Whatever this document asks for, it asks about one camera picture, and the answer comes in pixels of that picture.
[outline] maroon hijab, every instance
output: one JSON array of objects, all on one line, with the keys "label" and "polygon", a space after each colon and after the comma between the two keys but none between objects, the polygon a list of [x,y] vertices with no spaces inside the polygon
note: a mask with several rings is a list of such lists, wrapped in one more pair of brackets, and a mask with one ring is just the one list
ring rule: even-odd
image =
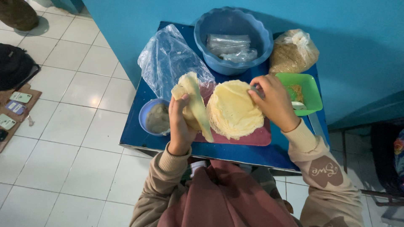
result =
[{"label": "maroon hijab", "polygon": [[189,189],[163,212],[158,227],[297,227],[249,174],[229,162],[210,163],[195,171]]}]

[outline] green plastic container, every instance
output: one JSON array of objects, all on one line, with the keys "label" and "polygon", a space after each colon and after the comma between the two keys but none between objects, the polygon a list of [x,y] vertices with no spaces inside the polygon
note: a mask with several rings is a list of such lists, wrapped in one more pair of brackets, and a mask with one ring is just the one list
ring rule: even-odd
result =
[{"label": "green plastic container", "polygon": [[318,92],[313,76],[298,73],[277,73],[275,76],[279,78],[284,86],[298,84],[302,87],[303,102],[307,110],[295,110],[296,115],[306,116],[323,108],[320,92]]}]

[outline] small blue bowl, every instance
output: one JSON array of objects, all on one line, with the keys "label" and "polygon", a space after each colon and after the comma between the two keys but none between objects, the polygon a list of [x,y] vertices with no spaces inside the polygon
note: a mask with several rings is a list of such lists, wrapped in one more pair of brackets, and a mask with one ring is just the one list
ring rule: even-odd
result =
[{"label": "small blue bowl", "polygon": [[[208,34],[249,35],[251,48],[257,49],[258,58],[242,63],[222,60],[206,48]],[[263,63],[271,55],[274,47],[272,32],[252,14],[245,13],[240,8],[214,8],[203,14],[195,24],[194,38],[196,45],[203,53],[206,64],[216,72],[227,76],[241,74]]]},{"label": "small blue bowl", "polygon": [[150,110],[152,109],[153,106],[160,104],[160,103],[164,103],[167,107],[170,105],[170,101],[167,101],[165,99],[152,99],[150,101],[148,101],[143,107],[142,109],[140,109],[140,113],[139,113],[139,123],[140,126],[142,126],[142,128],[144,129],[144,131],[154,135],[154,136],[158,136],[158,137],[162,137],[164,136],[162,133],[153,133],[150,132],[149,130],[147,130],[146,128],[146,118],[147,118],[147,114],[150,112]]}]

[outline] cardboard sheet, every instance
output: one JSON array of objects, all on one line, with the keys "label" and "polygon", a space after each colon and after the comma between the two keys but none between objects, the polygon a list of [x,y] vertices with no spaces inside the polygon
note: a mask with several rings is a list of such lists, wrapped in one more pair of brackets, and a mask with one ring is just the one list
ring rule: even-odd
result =
[{"label": "cardboard sheet", "polygon": [[[10,101],[10,97],[15,91],[32,95],[32,98],[28,103],[21,103],[27,107],[27,109],[24,110],[24,112],[21,115],[17,115],[16,113],[6,108],[6,104]],[[17,122],[10,130],[6,130],[8,132],[8,135],[3,142],[0,142],[0,153],[3,151],[4,147],[10,141],[11,137],[14,135],[15,131],[20,126],[21,122],[23,122],[29,115],[29,112],[34,107],[36,101],[39,99],[39,96],[41,96],[41,94],[42,92],[40,91],[31,90],[31,85],[29,84],[25,84],[19,90],[12,89],[12,90],[0,91],[0,114],[5,114]]]}]

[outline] beige sweater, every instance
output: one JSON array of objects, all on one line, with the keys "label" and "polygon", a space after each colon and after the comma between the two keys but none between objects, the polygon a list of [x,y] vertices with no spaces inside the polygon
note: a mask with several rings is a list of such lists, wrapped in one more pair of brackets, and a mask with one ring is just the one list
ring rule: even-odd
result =
[{"label": "beige sweater", "polygon": [[[304,121],[288,133],[290,159],[300,168],[310,185],[309,196],[301,212],[304,227],[363,227],[360,191],[338,165],[320,136],[314,136]],[[179,184],[187,168],[185,156],[167,151],[150,162],[149,176],[135,204],[131,227],[157,226],[167,207],[175,204],[185,188]]]}]

